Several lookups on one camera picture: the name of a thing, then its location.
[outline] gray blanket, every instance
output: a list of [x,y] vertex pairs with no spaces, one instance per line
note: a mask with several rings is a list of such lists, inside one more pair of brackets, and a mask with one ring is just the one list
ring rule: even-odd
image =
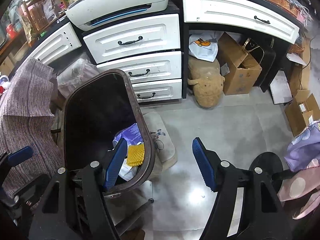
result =
[[0,156],[25,146],[34,151],[34,156],[13,167],[4,181],[3,188],[10,197],[42,173],[51,177],[62,163],[50,132],[54,120],[49,110],[52,70],[40,61],[28,60],[0,98]]

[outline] plastic bin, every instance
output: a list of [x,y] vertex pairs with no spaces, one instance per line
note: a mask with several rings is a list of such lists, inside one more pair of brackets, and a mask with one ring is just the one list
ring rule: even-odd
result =
[[101,159],[113,149],[116,133],[136,122],[145,146],[143,164],[136,176],[105,195],[131,190],[148,179],[155,164],[155,148],[131,82],[122,70],[105,71],[77,88],[64,104],[63,120],[64,166],[70,171]]

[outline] paper sheet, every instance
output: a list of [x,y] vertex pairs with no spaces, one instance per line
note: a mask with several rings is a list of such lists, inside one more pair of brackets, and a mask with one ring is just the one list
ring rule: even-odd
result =
[[291,53],[291,54],[288,53],[288,54],[287,54],[287,58],[288,58],[288,60],[293,61],[293,62],[296,62],[296,63],[299,63],[299,64],[301,64],[301,65],[304,65],[304,66],[307,65],[307,64],[303,61],[303,59],[300,58],[299,55],[296,54],[296,53]]
[[271,94],[274,104],[287,103],[292,100],[290,87],[284,71],[278,71],[270,84]]

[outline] white printer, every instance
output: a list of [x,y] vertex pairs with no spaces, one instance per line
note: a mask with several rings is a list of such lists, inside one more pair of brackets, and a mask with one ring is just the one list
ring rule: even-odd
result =
[[70,21],[83,31],[125,17],[162,11],[168,0],[77,0],[67,9]]

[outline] yellow sponge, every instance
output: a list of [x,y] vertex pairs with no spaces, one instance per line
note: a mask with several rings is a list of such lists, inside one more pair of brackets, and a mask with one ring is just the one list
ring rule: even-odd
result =
[[139,166],[144,160],[144,144],[130,145],[128,147],[127,165],[131,167]]

